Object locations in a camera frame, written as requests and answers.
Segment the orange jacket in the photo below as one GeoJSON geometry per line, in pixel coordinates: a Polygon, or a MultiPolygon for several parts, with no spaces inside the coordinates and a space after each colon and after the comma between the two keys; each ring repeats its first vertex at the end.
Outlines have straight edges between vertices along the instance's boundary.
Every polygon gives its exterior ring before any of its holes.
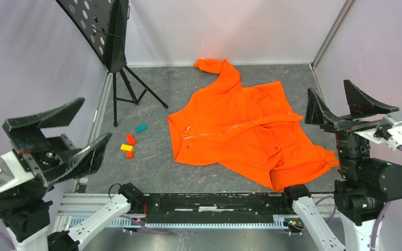
{"type": "Polygon", "coordinates": [[[339,162],[311,142],[280,82],[243,87],[227,60],[198,59],[194,67],[218,75],[168,117],[175,162],[218,163],[274,191],[308,183],[339,162]]]}

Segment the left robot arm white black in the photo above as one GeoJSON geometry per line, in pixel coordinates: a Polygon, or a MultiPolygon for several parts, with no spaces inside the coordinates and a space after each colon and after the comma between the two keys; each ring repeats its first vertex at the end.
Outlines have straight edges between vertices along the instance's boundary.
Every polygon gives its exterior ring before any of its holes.
{"type": "Polygon", "coordinates": [[[12,150],[0,155],[0,220],[11,238],[11,250],[83,250],[109,223],[143,208],[143,193],[133,184],[117,194],[84,222],[48,234],[51,201],[44,201],[55,184],[99,171],[110,133],[83,148],[65,136],[47,138],[45,128],[68,126],[84,98],[31,116],[5,120],[3,130],[12,150]]]}

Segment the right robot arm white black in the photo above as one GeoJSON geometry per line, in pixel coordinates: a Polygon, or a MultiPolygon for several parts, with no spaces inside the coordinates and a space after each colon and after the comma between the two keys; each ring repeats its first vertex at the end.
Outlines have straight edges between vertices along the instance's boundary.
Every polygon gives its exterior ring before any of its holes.
{"type": "Polygon", "coordinates": [[[402,148],[402,110],[382,103],[346,79],[343,82],[349,114],[336,116],[313,90],[308,90],[305,122],[336,137],[341,180],[333,199],[341,215],[341,242],[317,209],[305,185],[282,192],[285,212],[296,213],[319,250],[375,250],[385,211],[402,199],[402,165],[370,156],[370,144],[402,148]]]}

